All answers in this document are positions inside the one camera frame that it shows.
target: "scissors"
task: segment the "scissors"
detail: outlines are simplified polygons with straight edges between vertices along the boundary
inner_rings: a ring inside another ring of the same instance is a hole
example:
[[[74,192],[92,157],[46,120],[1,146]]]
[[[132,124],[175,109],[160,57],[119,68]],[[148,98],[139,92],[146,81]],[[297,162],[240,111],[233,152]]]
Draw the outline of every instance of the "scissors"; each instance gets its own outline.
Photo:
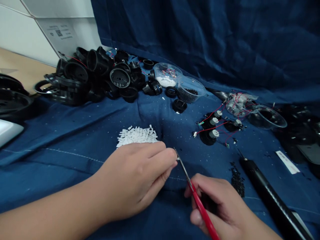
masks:
[[[210,234],[211,239],[212,239],[212,240],[220,240],[220,238],[219,238],[219,236],[218,236],[218,234],[217,234],[217,231],[216,231],[216,229],[214,228],[214,226],[213,226],[213,224],[212,224],[212,222],[211,222],[211,220],[210,220],[210,218],[209,218],[209,215],[208,215],[206,209],[204,208],[204,206],[203,206],[203,204],[202,204],[202,202],[201,202],[201,200],[200,200],[200,198],[199,198],[199,196],[198,196],[198,194],[197,194],[197,190],[196,190],[196,188],[194,187],[194,185],[192,184],[192,182],[191,182],[191,180],[190,180],[190,178],[189,178],[189,176],[188,176],[188,173],[187,173],[187,171],[186,171],[186,169],[185,169],[185,167],[184,167],[184,165],[183,165],[183,163],[182,163],[182,160],[181,160],[181,158],[180,158],[177,150],[176,150],[175,148],[174,148],[174,150],[176,151],[177,156],[178,156],[178,160],[180,161],[180,163],[181,163],[181,165],[182,165],[182,168],[183,168],[183,170],[184,170],[184,173],[186,174],[189,188],[190,188],[190,190],[191,190],[191,192],[192,192],[192,195],[193,195],[194,200],[195,200],[195,202],[196,202],[196,204],[197,204],[197,207],[198,207],[199,212],[200,212],[200,214],[201,214],[201,216],[202,216],[202,219],[203,219],[203,221],[204,221],[205,224],[206,224],[206,227],[207,227],[207,229],[208,229],[208,231],[209,231],[209,234]]]

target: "blue cloth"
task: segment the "blue cloth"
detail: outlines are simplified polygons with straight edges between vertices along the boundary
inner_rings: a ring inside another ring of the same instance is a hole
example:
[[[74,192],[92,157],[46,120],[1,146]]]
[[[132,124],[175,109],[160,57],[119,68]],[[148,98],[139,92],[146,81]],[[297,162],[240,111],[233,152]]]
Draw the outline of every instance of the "blue cloth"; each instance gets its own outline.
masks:
[[[91,2],[105,46],[268,103],[320,101],[318,0]]]
[[[235,162],[245,178],[244,201],[250,209],[278,232],[268,211],[239,165],[237,148],[255,160],[279,196],[296,210],[314,235],[320,237],[320,182],[304,164],[302,173],[291,175],[274,153],[281,148],[270,131],[248,123],[244,131],[228,140],[230,148],[219,143],[204,145],[196,121],[214,111],[220,101],[212,96],[201,97],[176,114],[164,93],[147,96],[139,92],[132,104],[123,99],[104,99],[81,107],[68,107],[37,99],[46,113],[26,122],[24,132],[0,150],[0,212],[27,204],[51,193],[79,183],[94,174],[115,150],[123,128],[152,124],[159,140],[176,147],[190,176],[201,173],[231,180],[230,162]],[[227,136],[221,134],[224,143]],[[186,187],[184,172],[178,165],[163,190],[145,211],[130,219],[108,224],[89,239],[208,239],[189,220],[191,201],[183,197]]]

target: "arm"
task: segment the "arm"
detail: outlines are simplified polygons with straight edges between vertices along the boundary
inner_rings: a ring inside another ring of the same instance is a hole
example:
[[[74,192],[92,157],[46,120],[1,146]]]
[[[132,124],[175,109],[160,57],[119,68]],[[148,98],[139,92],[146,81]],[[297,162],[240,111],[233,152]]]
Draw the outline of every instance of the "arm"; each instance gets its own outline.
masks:
[[[191,181],[199,196],[205,193],[217,204],[216,215],[207,212],[221,240],[281,240],[248,208],[228,181],[205,177],[201,174],[196,174]],[[191,195],[191,190],[187,187],[185,197],[191,197]],[[208,235],[207,227],[193,198],[192,208],[191,222]]]
[[[87,180],[0,215],[0,239],[85,239],[154,200],[177,155],[163,142],[117,149]]]

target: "clear plastic container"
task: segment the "clear plastic container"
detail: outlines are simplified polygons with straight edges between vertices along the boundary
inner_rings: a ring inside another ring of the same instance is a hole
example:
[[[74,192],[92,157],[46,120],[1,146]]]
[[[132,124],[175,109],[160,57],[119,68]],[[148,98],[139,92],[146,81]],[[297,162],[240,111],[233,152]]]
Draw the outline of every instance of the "clear plastic container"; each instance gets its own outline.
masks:
[[[285,128],[286,120],[276,111],[263,105],[255,105],[254,111],[248,116],[248,121],[261,129]]]
[[[186,103],[193,103],[206,94],[205,87],[197,80],[191,77],[179,79],[178,97]]]
[[[168,63],[157,63],[153,69],[156,80],[164,88],[174,87],[183,76],[179,68]]]
[[[244,103],[239,104],[233,99],[226,102],[226,109],[229,113],[236,117],[244,117],[251,113],[245,108]]]

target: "pile of white plastic pellets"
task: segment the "pile of white plastic pellets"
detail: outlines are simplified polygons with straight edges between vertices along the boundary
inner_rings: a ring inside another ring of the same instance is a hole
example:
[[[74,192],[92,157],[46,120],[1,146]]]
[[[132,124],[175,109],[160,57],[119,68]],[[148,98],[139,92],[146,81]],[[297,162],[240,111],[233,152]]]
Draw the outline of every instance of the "pile of white plastic pellets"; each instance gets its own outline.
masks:
[[[165,77],[156,77],[156,80],[160,83],[162,87],[174,87],[177,84],[175,80]]]
[[[129,143],[145,143],[145,142],[158,142],[156,131],[153,130],[152,126],[149,128],[133,128],[130,126],[128,129],[123,129],[118,137],[119,143],[117,148]]]

